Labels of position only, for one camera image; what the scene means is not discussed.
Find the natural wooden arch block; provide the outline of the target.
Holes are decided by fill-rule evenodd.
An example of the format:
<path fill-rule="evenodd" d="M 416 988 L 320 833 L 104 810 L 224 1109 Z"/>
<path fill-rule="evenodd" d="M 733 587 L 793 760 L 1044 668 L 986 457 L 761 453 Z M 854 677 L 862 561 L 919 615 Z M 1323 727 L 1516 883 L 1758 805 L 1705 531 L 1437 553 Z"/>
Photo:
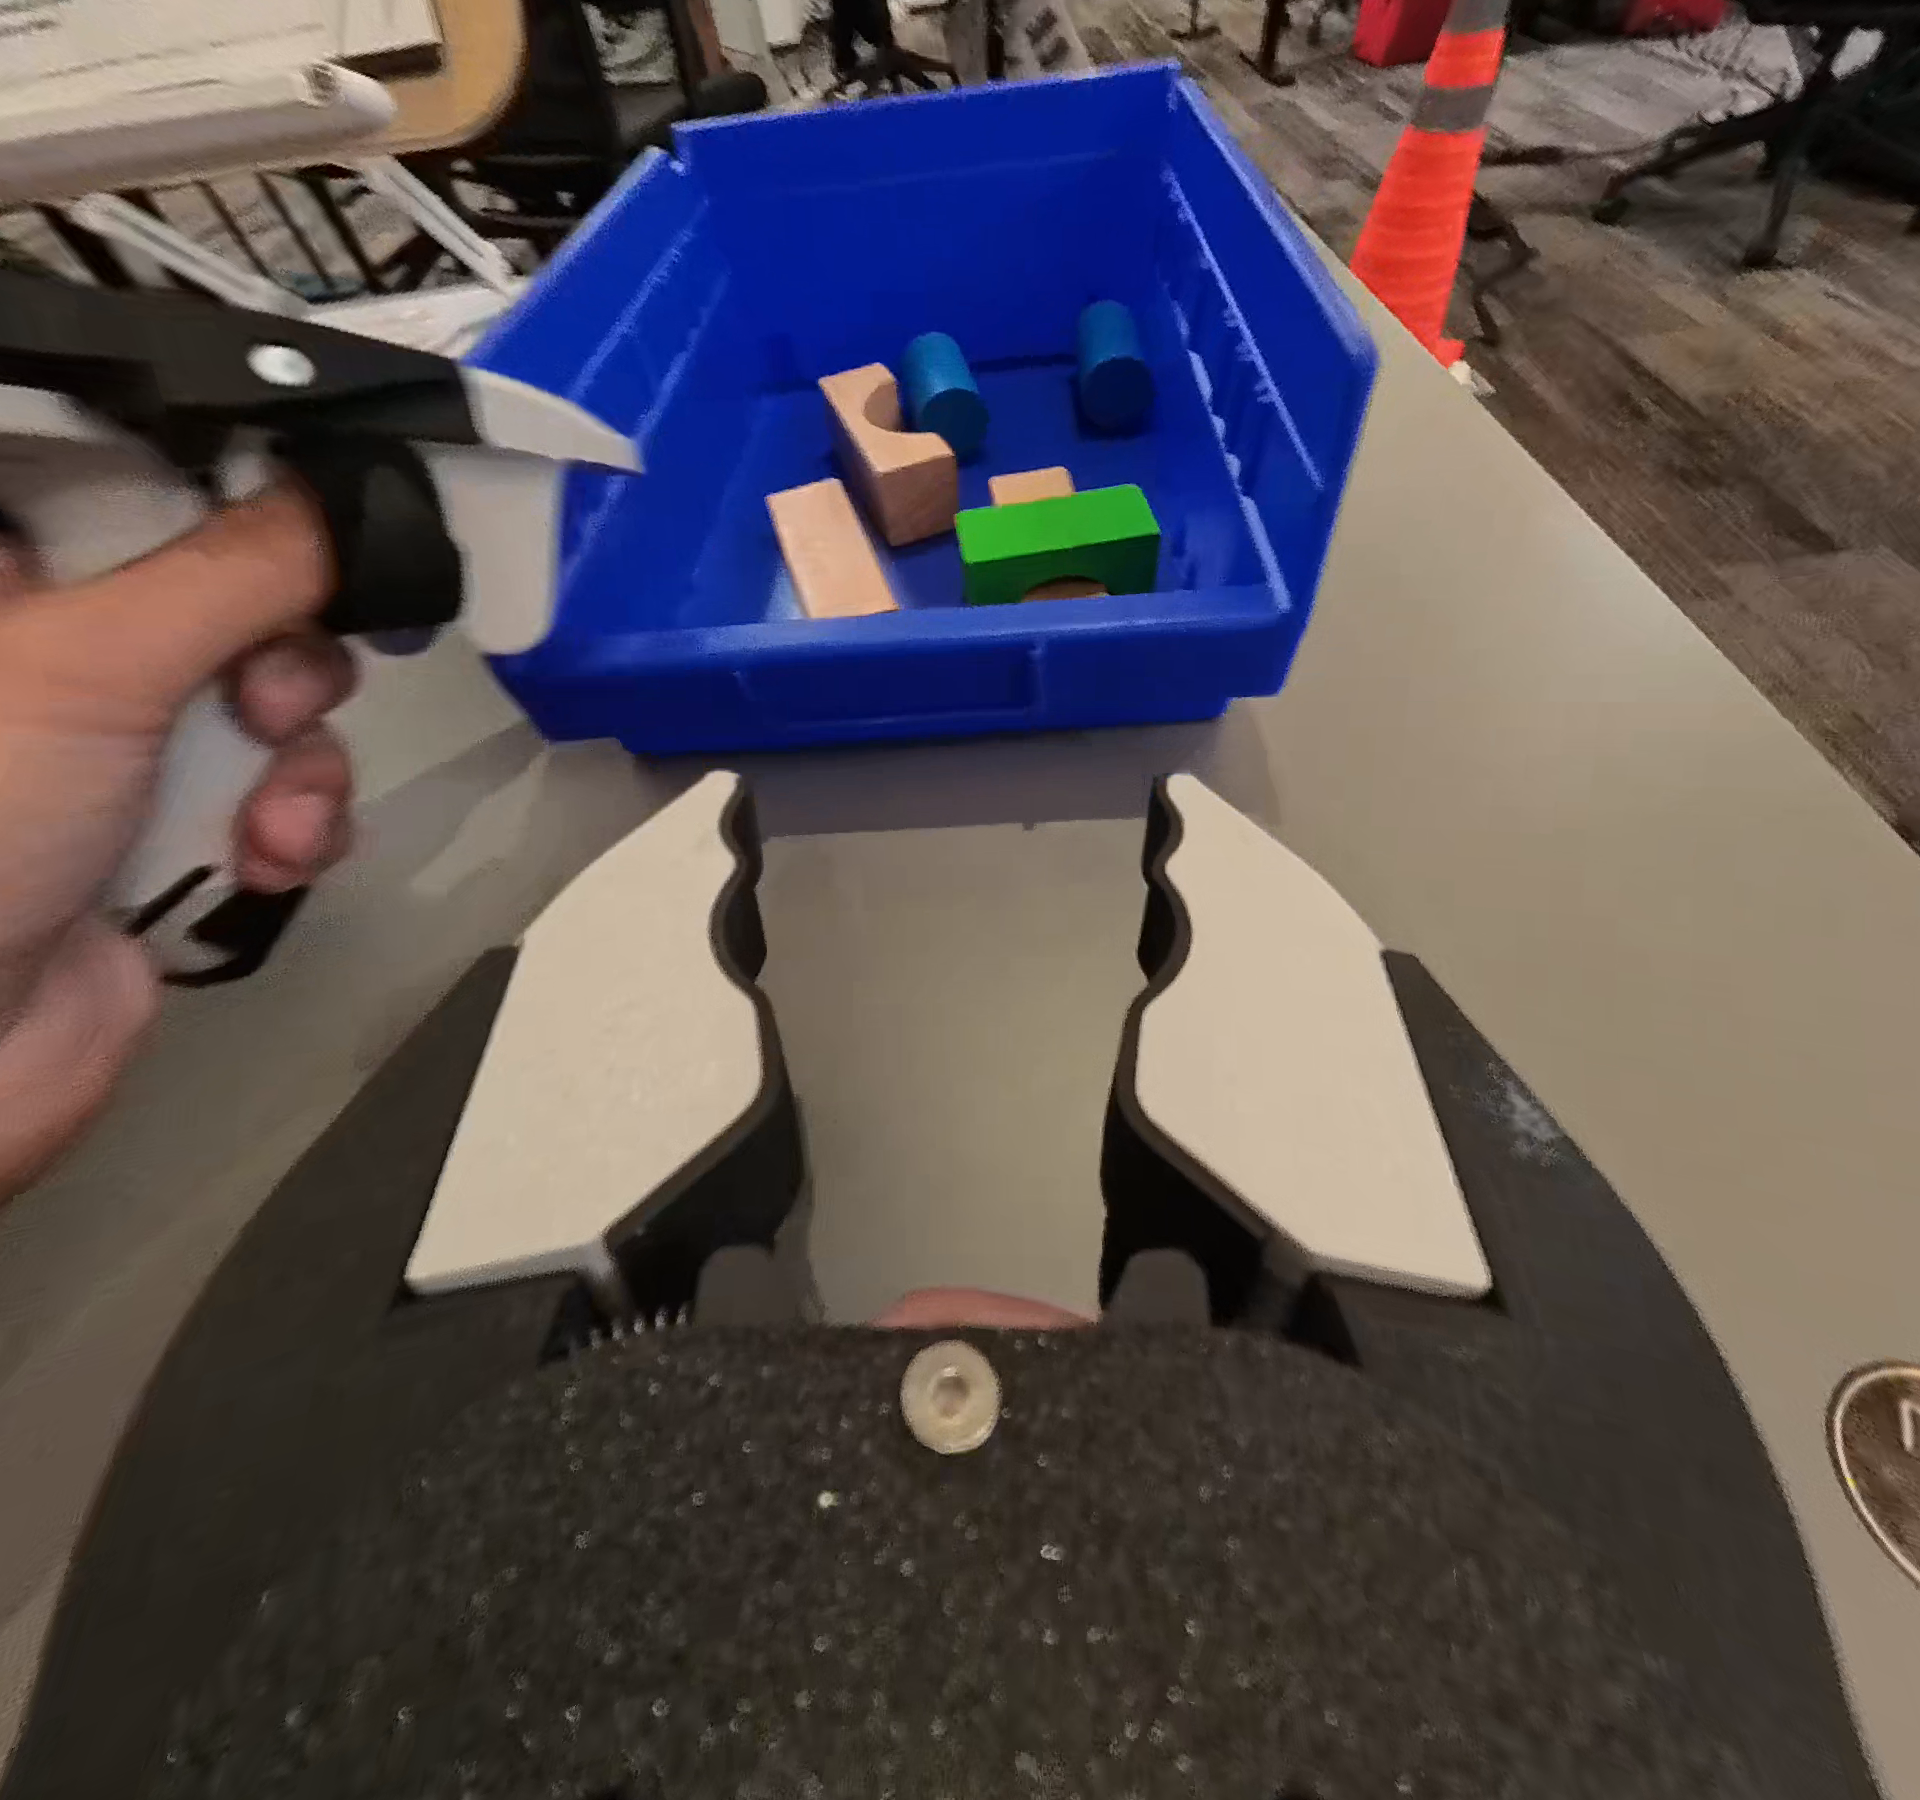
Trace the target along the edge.
<path fill-rule="evenodd" d="M 957 458 L 945 439 L 906 423 L 899 385 L 882 364 L 818 377 L 832 450 L 859 507 L 890 549 L 950 534 Z"/>

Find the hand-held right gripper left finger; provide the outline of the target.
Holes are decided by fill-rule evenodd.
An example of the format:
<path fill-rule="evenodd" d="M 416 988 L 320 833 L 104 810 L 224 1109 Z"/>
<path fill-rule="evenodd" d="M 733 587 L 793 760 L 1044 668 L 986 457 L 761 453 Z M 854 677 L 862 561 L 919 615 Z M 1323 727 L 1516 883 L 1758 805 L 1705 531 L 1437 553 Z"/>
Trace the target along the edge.
<path fill-rule="evenodd" d="M 752 794 L 707 772 L 584 866 L 521 935 L 406 1285 L 569 1275 L 688 1298 L 770 1248 L 799 1198 Z"/>

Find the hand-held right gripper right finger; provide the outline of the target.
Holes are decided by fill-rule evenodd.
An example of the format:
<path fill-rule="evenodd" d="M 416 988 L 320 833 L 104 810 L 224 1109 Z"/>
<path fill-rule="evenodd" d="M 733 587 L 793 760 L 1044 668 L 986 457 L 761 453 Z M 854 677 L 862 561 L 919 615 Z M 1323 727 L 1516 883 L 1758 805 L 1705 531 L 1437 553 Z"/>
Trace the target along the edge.
<path fill-rule="evenodd" d="M 1148 790 L 1102 1128 L 1102 1303 L 1144 1253 L 1209 1311 L 1327 1275 L 1479 1303 L 1492 1266 L 1387 972 L 1334 886 L 1195 774 Z"/>

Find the wooden clipboard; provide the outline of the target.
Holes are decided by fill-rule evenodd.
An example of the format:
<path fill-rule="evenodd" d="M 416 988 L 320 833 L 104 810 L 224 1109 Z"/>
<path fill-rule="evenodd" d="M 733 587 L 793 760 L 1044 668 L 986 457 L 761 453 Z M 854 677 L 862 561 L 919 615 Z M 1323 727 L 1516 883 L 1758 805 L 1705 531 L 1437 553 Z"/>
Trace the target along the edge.
<path fill-rule="evenodd" d="M 351 158 L 439 154 L 489 132 L 525 58 L 521 0 L 333 0 L 339 65 L 375 81 L 393 119 Z"/>

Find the orange traffic cone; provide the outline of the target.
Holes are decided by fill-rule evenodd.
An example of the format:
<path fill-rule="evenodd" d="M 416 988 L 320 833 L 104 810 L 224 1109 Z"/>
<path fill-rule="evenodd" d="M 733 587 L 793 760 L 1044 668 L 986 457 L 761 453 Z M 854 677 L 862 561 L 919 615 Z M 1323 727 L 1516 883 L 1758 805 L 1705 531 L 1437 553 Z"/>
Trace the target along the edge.
<path fill-rule="evenodd" d="M 1465 353 L 1446 335 L 1446 316 L 1510 4 L 1452 0 L 1351 257 L 1354 279 L 1446 369 L 1456 369 Z"/>

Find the natural wooden plank block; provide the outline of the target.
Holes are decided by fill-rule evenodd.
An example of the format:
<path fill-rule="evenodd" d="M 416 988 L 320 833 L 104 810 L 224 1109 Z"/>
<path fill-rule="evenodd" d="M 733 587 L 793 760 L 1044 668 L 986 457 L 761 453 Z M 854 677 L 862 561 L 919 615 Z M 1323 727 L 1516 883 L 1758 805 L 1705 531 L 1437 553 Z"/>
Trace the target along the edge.
<path fill-rule="evenodd" d="M 836 475 L 768 493 L 764 507 L 804 617 L 854 618 L 899 608 L 877 544 Z"/>
<path fill-rule="evenodd" d="M 993 507 L 1011 507 L 1064 498 L 1074 493 L 1074 483 L 1066 468 L 1054 465 L 1044 470 L 991 475 L 988 491 Z M 1105 596 L 1108 593 L 1108 585 L 1095 577 L 1082 573 L 1066 573 L 1036 582 L 1035 585 L 1027 587 L 1022 598 L 1027 602 L 1044 602 L 1055 598 Z"/>

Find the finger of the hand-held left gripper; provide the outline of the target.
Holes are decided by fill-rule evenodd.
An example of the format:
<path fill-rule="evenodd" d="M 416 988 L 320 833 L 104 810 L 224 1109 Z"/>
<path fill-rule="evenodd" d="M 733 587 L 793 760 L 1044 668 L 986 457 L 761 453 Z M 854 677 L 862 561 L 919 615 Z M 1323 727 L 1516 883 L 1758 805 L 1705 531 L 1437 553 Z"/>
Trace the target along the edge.
<path fill-rule="evenodd" d="M 635 442 L 565 396 L 487 368 L 454 364 L 473 446 L 559 465 L 638 474 Z"/>

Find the blue plastic bin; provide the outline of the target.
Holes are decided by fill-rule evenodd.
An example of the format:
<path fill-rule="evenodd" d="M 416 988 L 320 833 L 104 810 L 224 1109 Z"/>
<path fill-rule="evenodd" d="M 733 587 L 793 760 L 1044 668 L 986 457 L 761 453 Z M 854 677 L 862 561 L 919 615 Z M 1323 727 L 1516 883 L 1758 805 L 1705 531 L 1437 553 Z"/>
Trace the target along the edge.
<path fill-rule="evenodd" d="M 1092 299 L 1137 318 L 1146 425 L 1072 394 Z M 1148 595 L 968 607 L 955 544 L 899 608 L 809 618 L 768 493 L 839 474 L 818 377 L 945 330 L 991 414 L 957 472 L 1133 482 Z M 1331 261 L 1167 61 L 685 127 L 469 357 L 628 433 L 567 493 L 555 623 L 492 675 L 548 741 L 635 757 L 1202 722 L 1275 694 L 1327 561 L 1378 347 Z"/>

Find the green wooden arch block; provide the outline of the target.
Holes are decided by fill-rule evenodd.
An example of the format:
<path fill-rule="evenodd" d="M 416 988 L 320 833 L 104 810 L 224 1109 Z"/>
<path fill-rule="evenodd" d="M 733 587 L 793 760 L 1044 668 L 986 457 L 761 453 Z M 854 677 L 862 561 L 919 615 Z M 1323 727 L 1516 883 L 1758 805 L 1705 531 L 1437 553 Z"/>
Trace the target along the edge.
<path fill-rule="evenodd" d="M 1110 596 L 1160 585 L 1162 527 L 1146 493 L 1122 482 L 954 517 L 968 607 L 1021 604 L 1036 587 L 1090 582 Z"/>

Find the blue wooden cylinder block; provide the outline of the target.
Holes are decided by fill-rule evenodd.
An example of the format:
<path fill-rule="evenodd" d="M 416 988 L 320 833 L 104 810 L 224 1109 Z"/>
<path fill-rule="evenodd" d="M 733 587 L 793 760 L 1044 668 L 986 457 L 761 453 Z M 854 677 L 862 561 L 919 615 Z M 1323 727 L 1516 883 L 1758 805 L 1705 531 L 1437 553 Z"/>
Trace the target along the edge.
<path fill-rule="evenodd" d="M 967 463 L 988 433 L 988 405 L 959 343 L 945 330 L 924 330 L 899 350 L 899 409 L 908 425 L 939 437 Z"/>
<path fill-rule="evenodd" d="M 1074 330 L 1072 394 L 1095 433 L 1141 431 L 1156 406 L 1156 380 L 1133 312 L 1120 299 L 1088 300 Z"/>

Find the round dark table grommet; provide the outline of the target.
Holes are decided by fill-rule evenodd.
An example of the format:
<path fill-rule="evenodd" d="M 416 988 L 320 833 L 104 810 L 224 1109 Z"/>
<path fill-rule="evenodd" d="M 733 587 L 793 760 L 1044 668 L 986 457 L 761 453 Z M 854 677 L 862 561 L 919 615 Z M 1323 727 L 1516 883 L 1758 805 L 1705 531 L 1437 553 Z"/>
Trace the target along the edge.
<path fill-rule="evenodd" d="M 1826 1441 L 1860 1526 L 1918 1585 L 1918 1363 L 1880 1358 L 1841 1378 L 1826 1406 Z"/>

